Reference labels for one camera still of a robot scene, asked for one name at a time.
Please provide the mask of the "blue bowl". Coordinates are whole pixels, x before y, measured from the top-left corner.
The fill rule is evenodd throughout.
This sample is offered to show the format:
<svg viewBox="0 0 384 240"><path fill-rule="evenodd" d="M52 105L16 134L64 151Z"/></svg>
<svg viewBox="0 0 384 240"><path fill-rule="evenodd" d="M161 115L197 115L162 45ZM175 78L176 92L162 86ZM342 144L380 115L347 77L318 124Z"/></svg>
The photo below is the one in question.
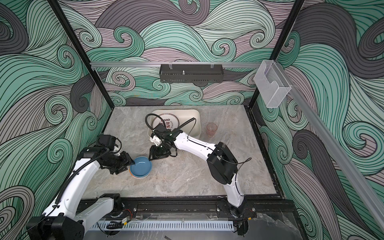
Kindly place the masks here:
<svg viewBox="0 0 384 240"><path fill-rule="evenodd" d="M134 165L130 166L130 173L136 179L142 179L147 177L152 171L152 162L144 156L140 156L134 159Z"/></svg>

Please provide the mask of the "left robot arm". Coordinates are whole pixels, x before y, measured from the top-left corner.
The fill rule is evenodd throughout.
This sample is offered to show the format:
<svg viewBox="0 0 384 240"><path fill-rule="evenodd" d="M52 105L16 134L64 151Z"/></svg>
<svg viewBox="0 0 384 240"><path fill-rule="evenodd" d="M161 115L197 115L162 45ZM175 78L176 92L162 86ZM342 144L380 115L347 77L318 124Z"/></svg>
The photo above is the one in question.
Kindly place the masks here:
<svg viewBox="0 0 384 240"><path fill-rule="evenodd" d="M122 142L111 135L100 135L95 146L84 148L77 156L74 169L58 195L39 217L27 223L32 240L81 240L86 232L106 215L120 217L124 205L120 194L104 194L94 204L77 213L82 196L98 170L118 175L134 164L120 149Z"/></svg>

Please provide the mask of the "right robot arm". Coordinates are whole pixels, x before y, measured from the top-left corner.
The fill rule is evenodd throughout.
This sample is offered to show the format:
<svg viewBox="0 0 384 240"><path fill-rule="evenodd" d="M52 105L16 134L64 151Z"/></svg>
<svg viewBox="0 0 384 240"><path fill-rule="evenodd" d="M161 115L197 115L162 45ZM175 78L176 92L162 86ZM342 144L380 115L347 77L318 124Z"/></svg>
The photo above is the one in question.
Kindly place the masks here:
<svg viewBox="0 0 384 240"><path fill-rule="evenodd" d="M189 136L180 129L173 131L158 124L150 136L153 145L150 148L149 160L176 157L178 150L193 154L207 162L212 177L224 186L227 201L239 209L243 205L244 194L238 186L238 165L233 153L227 145L220 142L210 144Z"/></svg>

